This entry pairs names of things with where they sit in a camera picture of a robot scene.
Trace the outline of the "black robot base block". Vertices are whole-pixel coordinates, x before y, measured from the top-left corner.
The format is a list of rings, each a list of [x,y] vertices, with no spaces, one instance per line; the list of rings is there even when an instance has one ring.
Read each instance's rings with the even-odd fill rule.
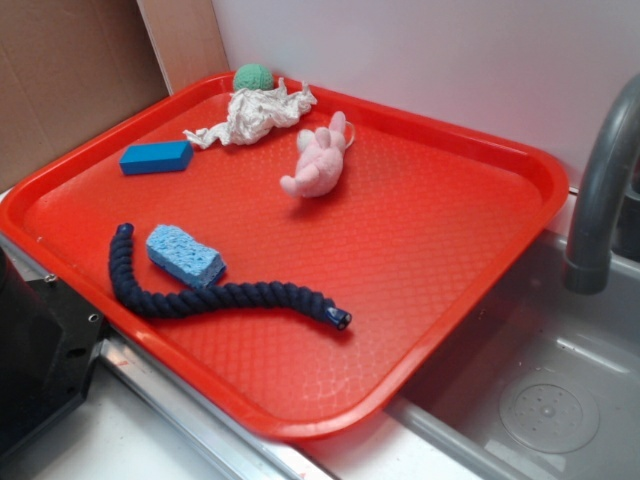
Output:
[[[102,312],[62,279],[25,280],[1,254],[1,460],[87,397]]]

